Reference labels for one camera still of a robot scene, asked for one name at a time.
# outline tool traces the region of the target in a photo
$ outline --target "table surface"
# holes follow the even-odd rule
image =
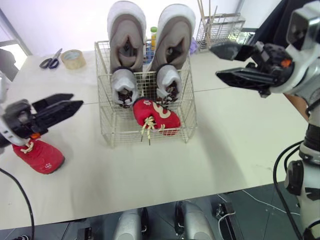
[[[55,93],[73,93],[84,105],[42,139],[66,161],[53,174],[35,172],[10,147],[0,167],[13,174],[29,197],[35,224],[48,224],[270,184],[278,154],[301,140],[307,123],[282,94],[260,98],[255,91],[228,87],[218,70],[244,66],[213,54],[191,56],[198,128],[186,144],[107,146],[100,133],[94,52],[87,65],[43,70],[45,57],[30,56],[8,90],[6,104]],[[279,181],[285,171],[278,171]],[[15,183],[0,174],[0,229],[30,225]]]

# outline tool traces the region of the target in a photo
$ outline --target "metal wire rack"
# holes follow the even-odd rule
[[[112,147],[141,141],[142,127],[138,125],[132,108],[123,108],[112,100],[110,69],[110,46],[108,41],[99,41],[94,44],[96,57],[96,74],[98,81],[99,112],[101,134]],[[145,56],[151,56],[148,42],[144,45]],[[137,89],[140,97],[148,97],[157,100],[156,72],[146,72],[147,62],[151,59],[145,57],[144,72],[135,72]],[[179,128],[166,128],[164,131],[152,131],[151,144],[157,140],[183,140],[187,142],[197,127],[196,106],[194,88],[190,68],[190,60],[187,58],[181,70],[178,70],[182,81],[182,94],[180,98],[164,107],[175,112],[181,122]],[[147,134],[144,134],[143,144],[148,142]]]
[[[237,41],[241,32],[245,19],[240,13],[217,14],[210,22],[210,17],[205,17],[205,26],[200,21],[198,33],[196,35],[196,43],[200,52],[207,51],[212,44],[225,41]],[[208,45],[207,34],[210,34]]]

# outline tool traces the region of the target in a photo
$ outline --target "shoelace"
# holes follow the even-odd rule
[[[153,116],[149,116],[144,120],[144,125],[142,126],[142,130],[141,130],[141,142],[144,137],[144,132],[146,129],[146,134],[148,136],[149,146],[150,146],[150,129],[155,130],[155,125],[157,125],[157,124],[155,123],[155,118]],[[162,131],[165,128],[166,128],[166,125],[161,124],[161,127],[159,128],[158,132]]]
[[[33,147],[34,147],[34,143],[31,142],[30,144],[29,143],[26,143],[25,144],[28,148],[27,149],[20,149],[21,152],[23,152],[24,154],[27,154],[29,152],[32,151]]]

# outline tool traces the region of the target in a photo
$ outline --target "packing tape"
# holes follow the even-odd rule
[[[86,65],[86,60],[82,51],[72,49],[61,54],[61,60],[67,69],[79,69]]]

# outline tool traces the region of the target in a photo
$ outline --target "scissors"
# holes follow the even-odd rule
[[[60,48],[52,58],[51,57],[47,58],[42,63],[40,63],[39,67],[42,69],[46,69],[46,68],[55,69],[56,67],[58,67],[59,65],[58,58],[61,52],[62,52],[62,48]]]

